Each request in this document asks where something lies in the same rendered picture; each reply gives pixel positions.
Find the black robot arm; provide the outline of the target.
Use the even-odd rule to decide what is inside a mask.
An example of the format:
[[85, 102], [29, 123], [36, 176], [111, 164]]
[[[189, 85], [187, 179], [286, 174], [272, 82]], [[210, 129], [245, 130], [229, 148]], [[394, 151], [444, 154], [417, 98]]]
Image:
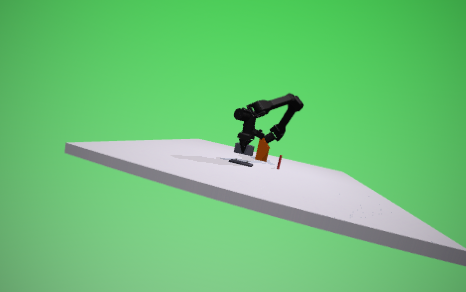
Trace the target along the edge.
[[[287, 94], [286, 96], [281, 96], [272, 100], [258, 100], [255, 101], [249, 105], [247, 105], [247, 109], [245, 107], [238, 108], [234, 112], [234, 118], [236, 120], [248, 122], [248, 123], [253, 123], [255, 124], [256, 118], [265, 116], [270, 112], [270, 110], [279, 108], [281, 106], [288, 105], [288, 109], [284, 116], [282, 117], [281, 121], [279, 124], [275, 124], [271, 129], [270, 133], [265, 135], [263, 133], [263, 130], [256, 130], [255, 127], [253, 128], [251, 136], [256, 136], [259, 139], [265, 139], [265, 141], [268, 143], [272, 142], [273, 140], [276, 139], [276, 141], [279, 141], [285, 134], [286, 132], [286, 126], [292, 119], [293, 114], [296, 111], [300, 111], [304, 107], [304, 104], [301, 102], [301, 100], [298, 98], [298, 96], [294, 96], [293, 94]], [[253, 109], [255, 111], [253, 111]], [[275, 135], [274, 135], [274, 134]], [[265, 136], [264, 136], [265, 135]], [[276, 138], [276, 137], [277, 138]]]

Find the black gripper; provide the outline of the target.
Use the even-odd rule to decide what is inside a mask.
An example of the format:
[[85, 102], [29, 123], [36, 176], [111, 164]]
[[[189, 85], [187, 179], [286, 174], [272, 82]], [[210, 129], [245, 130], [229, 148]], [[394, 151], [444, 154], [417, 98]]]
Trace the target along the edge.
[[255, 138], [255, 136], [251, 136], [254, 127], [255, 124], [244, 122], [243, 130], [240, 133], [238, 133], [237, 138], [239, 138], [242, 153], [244, 153], [246, 146], [249, 145], [249, 143], [252, 142]]

